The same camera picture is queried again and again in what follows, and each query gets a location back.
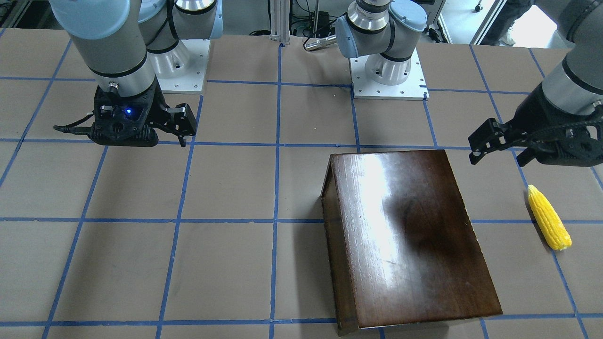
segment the white mounting plate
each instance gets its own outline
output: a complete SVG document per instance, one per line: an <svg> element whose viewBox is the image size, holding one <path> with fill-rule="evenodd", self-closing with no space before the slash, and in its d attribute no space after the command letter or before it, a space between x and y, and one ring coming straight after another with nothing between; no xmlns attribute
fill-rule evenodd
<svg viewBox="0 0 603 339"><path fill-rule="evenodd" d="M202 94L211 41L182 40L182 42L191 53L191 65L186 69L177 69L173 77L157 77L159 86L163 93Z"/></svg>
<svg viewBox="0 0 603 339"><path fill-rule="evenodd" d="M350 59L354 98L394 100L423 100L429 98L429 91L426 87L421 62L418 59L417 49L412 52L412 66L408 78L402 84L396 86L380 84L370 79L364 71L364 64L367 59L368 55Z"/></svg>

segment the light blue cover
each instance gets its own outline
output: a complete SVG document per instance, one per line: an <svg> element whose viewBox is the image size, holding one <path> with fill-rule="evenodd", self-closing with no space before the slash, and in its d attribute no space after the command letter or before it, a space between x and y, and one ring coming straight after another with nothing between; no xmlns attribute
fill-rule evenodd
<svg viewBox="0 0 603 339"><path fill-rule="evenodd" d="M411 0L392 1L390 14L396 21L415 32L422 32L427 27L427 13L421 5Z"/></svg>
<svg viewBox="0 0 603 339"><path fill-rule="evenodd" d="M142 0L140 4L140 13L138 14L138 23L151 19L155 14L165 6L166 0Z"/></svg>
<svg viewBox="0 0 603 339"><path fill-rule="evenodd" d="M352 29L344 16L338 17L335 22L335 35L337 35L337 45L339 46L341 54L348 59L357 58L358 49L356 47L356 41L354 41Z"/></svg>
<svg viewBox="0 0 603 339"><path fill-rule="evenodd" d="M217 0L216 4L216 19L213 22L212 33L209 39L218 39L222 36L224 24L222 23L222 0Z"/></svg>
<svg viewBox="0 0 603 339"><path fill-rule="evenodd" d="M130 0L50 0L50 5L69 34L89 40L117 32L130 12Z"/></svg>

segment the glossy wooden surface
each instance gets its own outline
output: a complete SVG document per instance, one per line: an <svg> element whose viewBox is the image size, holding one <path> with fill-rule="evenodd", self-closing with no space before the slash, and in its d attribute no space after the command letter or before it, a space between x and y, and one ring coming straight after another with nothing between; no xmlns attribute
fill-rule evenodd
<svg viewBox="0 0 603 339"><path fill-rule="evenodd" d="M323 211L340 334L502 313L445 151L333 155Z"/></svg>

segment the dark trousers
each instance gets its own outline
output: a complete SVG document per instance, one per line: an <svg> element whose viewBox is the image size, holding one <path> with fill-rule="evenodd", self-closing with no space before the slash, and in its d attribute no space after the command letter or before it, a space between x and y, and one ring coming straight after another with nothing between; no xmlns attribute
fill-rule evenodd
<svg viewBox="0 0 603 339"><path fill-rule="evenodd" d="M498 40L505 35L513 22L526 13L534 0L508 0L492 23L480 45L498 46Z"/></svg>

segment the yellow corn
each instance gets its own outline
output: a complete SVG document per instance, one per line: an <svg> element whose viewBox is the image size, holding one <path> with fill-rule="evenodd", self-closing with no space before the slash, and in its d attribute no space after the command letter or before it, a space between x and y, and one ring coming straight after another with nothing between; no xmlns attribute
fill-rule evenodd
<svg viewBox="0 0 603 339"><path fill-rule="evenodd" d="M564 250L572 245L567 230L547 198L534 187L528 185L528 201L536 222L545 236L546 243L554 250Z"/></svg>

